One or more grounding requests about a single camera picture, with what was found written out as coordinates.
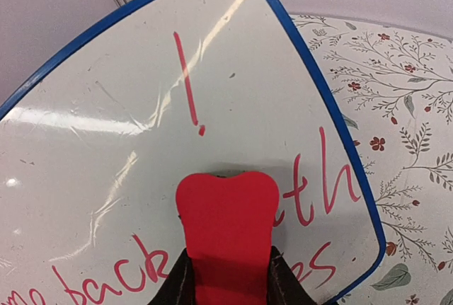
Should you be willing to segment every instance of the red flower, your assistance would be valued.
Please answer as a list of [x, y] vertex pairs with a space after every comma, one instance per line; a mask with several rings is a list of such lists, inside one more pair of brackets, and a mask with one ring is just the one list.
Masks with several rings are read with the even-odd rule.
[[373, 151], [383, 151], [384, 150], [385, 139], [382, 137], [381, 139], [378, 137], [373, 137], [373, 140], [369, 142], [369, 145], [373, 149]]
[[390, 36], [388, 36], [387, 34], [382, 33], [382, 34], [377, 34], [377, 35], [378, 35], [378, 36], [381, 38], [381, 40], [383, 40], [383, 41], [385, 41], [385, 40], [390, 40]]
[[396, 254], [396, 245], [395, 243], [392, 243], [391, 241], [387, 243], [387, 247], [385, 249], [385, 252], [387, 255], [390, 257], [392, 255]]
[[410, 298], [410, 299], [406, 299], [406, 304], [409, 304], [409, 305], [418, 304], [418, 301], [419, 301], [420, 299], [419, 299], [419, 298], [416, 298], [416, 297], [417, 297], [417, 294], [411, 295], [411, 298]]
[[353, 91], [356, 91], [357, 89], [361, 89], [360, 84], [357, 84], [355, 82], [351, 82], [350, 84], [348, 84], [348, 87], [352, 88]]
[[407, 64], [404, 66], [404, 70], [409, 71], [410, 73], [413, 73], [417, 68], [415, 68], [412, 64]]

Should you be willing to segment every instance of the red object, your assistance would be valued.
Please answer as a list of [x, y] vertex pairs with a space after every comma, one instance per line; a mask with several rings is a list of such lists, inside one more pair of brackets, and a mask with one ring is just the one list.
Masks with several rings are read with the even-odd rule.
[[264, 173], [194, 174], [181, 181], [176, 204], [197, 305], [266, 305], [278, 200], [277, 184]]

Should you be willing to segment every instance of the white board surface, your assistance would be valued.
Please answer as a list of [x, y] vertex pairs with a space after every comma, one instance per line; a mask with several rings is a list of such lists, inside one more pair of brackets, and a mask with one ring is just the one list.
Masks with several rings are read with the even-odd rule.
[[365, 174], [283, 12], [136, 0], [16, 92], [0, 122], [0, 302], [147, 304], [185, 247], [175, 192], [197, 172], [277, 181], [273, 243], [320, 303], [376, 267]]

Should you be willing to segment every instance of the handwritten word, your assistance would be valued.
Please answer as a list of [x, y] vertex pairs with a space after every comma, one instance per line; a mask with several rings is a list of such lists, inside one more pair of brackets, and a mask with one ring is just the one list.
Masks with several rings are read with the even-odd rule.
[[[331, 199], [329, 199], [328, 196], [328, 188], [327, 188], [327, 169], [326, 169], [326, 134], [324, 132], [324, 128], [319, 127], [319, 134], [321, 136], [321, 169], [322, 169], [322, 181], [323, 181], [323, 201], [324, 201], [324, 211], [326, 215], [330, 214], [332, 212], [333, 206], [335, 204], [335, 200], [337, 198], [338, 194], [338, 185], [340, 184], [341, 178], [343, 177], [343, 174], [346, 173], [346, 181], [348, 183], [348, 191], [349, 191], [349, 196], [353, 202], [357, 202], [360, 199], [360, 196], [357, 196], [354, 193], [354, 190], [352, 188], [352, 173], [351, 173], [351, 167], [348, 164], [345, 164], [340, 171], [337, 174], [337, 179], [335, 182], [335, 186], [333, 187], [333, 194]], [[293, 190], [290, 192], [286, 192], [283, 194], [283, 199], [287, 199], [290, 197], [294, 197], [294, 203], [296, 206], [296, 213], [297, 213], [297, 218], [299, 220], [299, 223], [302, 226], [308, 226], [310, 223], [313, 222], [314, 216], [315, 216], [315, 209], [313, 206], [313, 202], [310, 205], [310, 215], [308, 220], [305, 219], [303, 213], [302, 213], [302, 208], [300, 205], [300, 193], [302, 193], [305, 188], [308, 186], [309, 181], [302, 176], [302, 185], [299, 186], [299, 162], [300, 162], [301, 154], [297, 154], [296, 158], [294, 159], [294, 165], [293, 165]], [[279, 226], [283, 219], [285, 218], [285, 211], [282, 211], [278, 219], [274, 220], [274, 227]]]
[[[185, 63], [183, 43], [181, 42], [179, 34], [176, 31], [173, 33], [173, 36], [175, 38], [176, 47], [178, 48], [179, 61], [181, 62], [181, 67], [183, 69], [185, 92], [189, 101], [190, 117], [192, 118], [192, 123], [194, 124], [194, 126], [198, 126], [197, 111], [195, 109], [195, 102], [193, 100], [192, 86], [190, 85], [189, 69], [187, 68], [187, 64]], [[200, 125], [200, 131], [198, 132], [198, 134], [200, 136], [205, 135], [205, 130], [206, 127], [204, 125]]]
[[[121, 273], [121, 267], [123, 267], [123, 265], [129, 264], [129, 260], [122, 259], [117, 261], [113, 266], [113, 271], [115, 273], [115, 276], [117, 277], [118, 282], [126, 291], [129, 291], [131, 293], [138, 293], [143, 291], [146, 287], [147, 277], [153, 283], [157, 283], [160, 279], [166, 279], [168, 277], [168, 275], [164, 272], [164, 269], [168, 262], [168, 253], [166, 251], [153, 251], [149, 253], [148, 250], [144, 247], [144, 244], [142, 243], [138, 235], [134, 234], [132, 237], [139, 246], [140, 251], [144, 256], [144, 268], [146, 270], [146, 273], [141, 267], [139, 267], [140, 283], [138, 285], [131, 285], [130, 282], [125, 280]], [[159, 263], [157, 269], [155, 268], [153, 263], [153, 259], [156, 257], [161, 258], [161, 262]], [[123, 295], [123, 291], [119, 287], [111, 286], [104, 282], [98, 283], [91, 278], [87, 278], [81, 283], [81, 290], [71, 288], [65, 281], [63, 276], [60, 274], [60, 272], [58, 272], [56, 266], [52, 266], [52, 271], [59, 280], [60, 284], [63, 286], [63, 291], [71, 298], [74, 305], [87, 305], [88, 302], [90, 304], [99, 305], [104, 303], [105, 298], [108, 294], [117, 297]], [[44, 296], [39, 293], [38, 290], [30, 289], [28, 296], [30, 298], [30, 301], [32, 302], [31, 305], [46, 305]], [[0, 303], [0, 305], [29, 305], [29, 303], [17, 291], [12, 291], [6, 303]]]
[[311, 268], [311, 270], [308, 271], [305, 275], [302, 275], [304, 273], [304, 264], [303, 263], [298, 262], [298, 263], [295, 263], [291, 267], [291, 271], [296, 275], [296, 278], [299, 281], [299, 283], [302, 283], [306, 278], [308, 278], [312, 274], [313, 271], [325, 271], [325, 270], [331, 271], [330, 275], [321, 284], [316, 286], [315, 289], [323, 286], [330, 279], [332, 279], [332, 277], [334, 276], [334, 274], [337, 270], [335, 266], [330, 266], [330, 265], [322, 266], [322, 265], [316, 264], [316, 259], [319, 258], [319, 256], [324, 252], [324, 250], [327, 249], [327, 247], [330, 246], [330, 244], [331, 244], [331, 242], [329, 241], [328, 243], [325, 243], [324, 245], [322, 245], [322, 247], [320, 249], [318, 249], [318, 251], [315, 253], [313, 258], [310, 260], [309, 267]]

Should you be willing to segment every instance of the red exclamation mark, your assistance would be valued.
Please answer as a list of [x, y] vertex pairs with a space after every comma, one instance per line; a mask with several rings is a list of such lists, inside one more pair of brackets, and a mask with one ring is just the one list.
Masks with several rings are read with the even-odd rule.
[[[179, 61], [181, 62], [181, 68], [183, 69], [185, 92], [187, 93], [187, 99], [189, 102], [190, 117], [192, 118], [192, 123], [195, 126], [198, 126], [197, 111], [195, 109], [195, 102], [193, 100], [192, 87], [190, 85], [189, 69], [187, 68], [187, 64], [185, 63], [183, 45], [181, 43], [181, 39], [179, 38], [179, 34], [176, 31], [173, 33], [173, 36], [175, 38], [176, 47], [178, 48], [178, 55], [179, 55]], [[206, 130], [205, 125], [200, 125], [200, 130], [198, 131], [198, 134], [200, 136], [205, 135], [205, 130]]]

